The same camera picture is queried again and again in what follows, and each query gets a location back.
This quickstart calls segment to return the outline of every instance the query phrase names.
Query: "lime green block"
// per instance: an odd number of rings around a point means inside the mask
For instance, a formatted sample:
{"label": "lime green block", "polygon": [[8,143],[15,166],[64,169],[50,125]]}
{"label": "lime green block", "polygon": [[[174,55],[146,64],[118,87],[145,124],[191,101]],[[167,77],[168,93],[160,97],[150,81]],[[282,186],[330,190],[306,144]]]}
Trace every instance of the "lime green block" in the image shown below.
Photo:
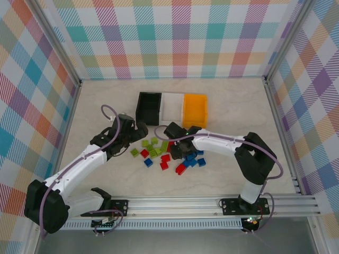
{"label": "lime green block", "polygon": [[156,148],[155,151],[157,152],[157,155],[161,155],[163,151],[160,148]]}
{"label": "lime green block", "polygon": [[151,138],[150,141],[151,141],[152,144],[158,144],[158,139],[157,139],[157,137]]}
{"label": "lime green block", "polygon": [[158,156],[158,155],[157,155],[157,152],[156,152],[155,150],[150,151],[150,152],[149,152],[149,155],[150,155],[151,158],[155,158],[155,157]]}
{"label": "lime green block", "polygon": [[146,150],[148,152],[151,152],[152,150],[154,150],[153,146],[151,144],[149,144],[147,147],[146,147]]}
{"label": "lime green block", "polygon": [[167,152],[167,147],[168,147],[168,141],[163,141],[163,143],[161,145],[161,150],[163,152]]}
{"label": "lime green block", "polygon": [[142,140],[141,146],[142,147],[148,147],[149,146],[148,140]]}
{"label": "lime green block", "polygon": [[132,151],[131,151],[131,154],[133,155],[133,157],[137,157],[138,155],[139,155],[139,151],[137,150],[137,149],[133,149]]}

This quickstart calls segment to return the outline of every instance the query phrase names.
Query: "blue block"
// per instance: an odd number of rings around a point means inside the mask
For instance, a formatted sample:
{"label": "blue block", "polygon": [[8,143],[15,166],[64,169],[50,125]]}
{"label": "blue block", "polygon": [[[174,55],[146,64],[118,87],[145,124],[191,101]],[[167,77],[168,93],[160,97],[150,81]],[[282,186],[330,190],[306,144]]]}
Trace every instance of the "blue block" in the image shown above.
{"label": "blue block", "polygon": [[184,160],[184,162],[182,163],[182,165],[184,165],[186,168],[188,168],[190,164],[191,163],[188,160]]}
{"label": "blue block", "polygon": [[198,164],[196,159],[193,159],[190,161],[191,167],[194,167],[196,164]]}
{"label": "blue block", "polygon": [[146,166],[148,168],[153,165],[153,161],[151,159],[149,159],[149,158],[147,160],[145,160],[144,163],[146,164]]}
{"label": "blue block", "polygon": [[185,160],[190,161],[190,160],[194,159],[196,156],[197,156],[197,155],[196,155],[195,153],[192,153],[192,154],[190,154],[190,155],[187,155],[187,156],[185,157]]}
{"label": "blue block", "polygon": [[198,164],[199,164],[199,167],[205,166],[206,165],[205,159],[204,158],[199,159]]}

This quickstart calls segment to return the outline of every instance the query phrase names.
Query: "marble surface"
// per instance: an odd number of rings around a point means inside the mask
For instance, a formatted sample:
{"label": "marble surface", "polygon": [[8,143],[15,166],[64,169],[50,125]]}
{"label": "marble surface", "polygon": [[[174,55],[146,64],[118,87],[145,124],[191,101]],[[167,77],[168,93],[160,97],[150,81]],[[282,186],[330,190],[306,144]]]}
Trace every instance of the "marble surface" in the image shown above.
{"label": "marble surface", "polygon": [[[135,117],[139,92],[201,93],[208,97],[207,129],[227,135],[256,132],[276,153],[284,174],[270,181],[266,191],[294,193],[290,171],[274,124],[266,93],[259,78],[242,79],[134,79],[85,81],[67,140],[61,168],[78,156],[89,141],[111,123],[101,114],[102,104],[118,113]],[[150,140],[154,136],[149,128]],[[130,150],[141,151],[141,141],[132,144],[120,157],[112,158],[89,174],[73,194],[99,187],[113,196],[181,196],[239,194],[245,178],[234,157],[205,152],[204,167],[188,168],[182,176],[175,173],[180,160],[171,161],[162,171],[160,157],[147,168],[142,156],[133,158]],[[275,165],[270,176],[279,173]]]}

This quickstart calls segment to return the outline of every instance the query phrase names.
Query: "block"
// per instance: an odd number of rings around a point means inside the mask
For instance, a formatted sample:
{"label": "block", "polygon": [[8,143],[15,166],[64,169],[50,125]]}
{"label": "block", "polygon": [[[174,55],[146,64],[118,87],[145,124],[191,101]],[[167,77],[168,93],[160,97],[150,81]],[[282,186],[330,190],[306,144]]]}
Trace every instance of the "block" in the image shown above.
{"label": "block", "polygon": [[186,170],[186,167],[183,165],[183,164],[180,164],[179,166],[177,166],[175,172],[178,174],[178,175],[182,175],[182,173],[184,173]]}
{"label": "block", "polygon": [[185,157],[185,160],[190,161],[190,160],[193,160],[195,157],[196,157],[196,154],[195,153],[191,153],[190,155],[187,155]]}
{"label": "block", "polygon": [[150,142],[151,142],[152,144],[158,144],[158,139],[157,139],[157,137],[151,138],[151,139],[150,139]]}
{"label": "block", "polygon": [[206,165],[205,159],[204,158],[199,159],[198,164],[199,164],[199,167],[205,166]]}
{"label": "block", "polygon": [[184,160],[184,161],[182,162],[182,164],[183,164],[186,168],[188,168],[188,167],[191,165],[191,162],[188,161],[188,160]]}
{"label": "block", "polygon": [[168,147],[168,141],[163,141],[162,145],[161,145],[161,150],[163,152],[167,152],[167,147]]}
{"label": "block", "polygon": [[151,160],[151,159],[146,159],[145,161],[144,161],[144,163],[145,163],[145,165],[149,168],[150,166],[152,166],[153,165],[153,161]]}
{"label": "block", "polygon": [[190,166],[194,167],[196,164],[198,164],[196,159],[190,160]]}
{"label": "block", "polygon": [[173,144],[174,144],[173,141],[170,141],[170,142],[168,143],[168,146],[167,146],[167,152],[171,152],[171,145],[173,145]]}
{"label": "block", "polygon": [[157,155],[161,155],[163,153],[163,151],[160,148],[156,148],[155,151],[157,152]]}
{"label": "block", "polygon": [[162,162],[169,162],[169,161],[171,161],[171,156],[170,155],[162,155],[161,161]]}
{"label": "block", "polygon": [[152,150],[154,150],[153,146],[151,144],[149,144],[147,147],[146,147],[146,150],[148,152],[151,152]]}
{"label": "block", "polygon": [[150,151],[150,152],[149,152],[149,155],[150,155],[150,157],[151,157],[152,159],[155,158],[155,157],[158,157],[158,154],[157,154],[157,152],[156,152],[155,150]]}
{"label": "block", "polygon": [[146,158],[147,156],[149,156],[149,152],[144,149],[143,151],[140,152],[141,156],[143,156],[144,158]]}
{"label": "block", "polygon": [[149,145],[148,140],[142,140],[142,142],[141,142],[142,147],[148,147],[148,145]]}
{"label": "block", "polygon": [[165,169],[168,168],[167,162],[161,162],[161,163],[160,163],[160,166],[161,166],[161,169],[162,169],[162,170],[165,170]]}

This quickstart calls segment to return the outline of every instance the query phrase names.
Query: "plaid wallpaper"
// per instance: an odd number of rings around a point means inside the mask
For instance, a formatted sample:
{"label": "plaid wallpaper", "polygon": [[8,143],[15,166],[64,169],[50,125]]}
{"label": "plaid wallpaper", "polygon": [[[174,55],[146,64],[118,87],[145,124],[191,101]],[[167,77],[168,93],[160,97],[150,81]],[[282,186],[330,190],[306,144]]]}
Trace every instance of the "plaid wallpaper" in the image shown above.
{"label": "plaid wallpaper", "polygon": [[39,2],[79,75],[104,79],[262,76],[302,0]]}
{"label": "plaid wallpaper", "polygon": [[317,1],[271,86],[303,184],[339,252],[338,0]]}
{"label": "plaid wallpaper", "polygon": [[53,170],[76,86],[24,0],[0,1],[0,253],[28,232],[28,184]]}

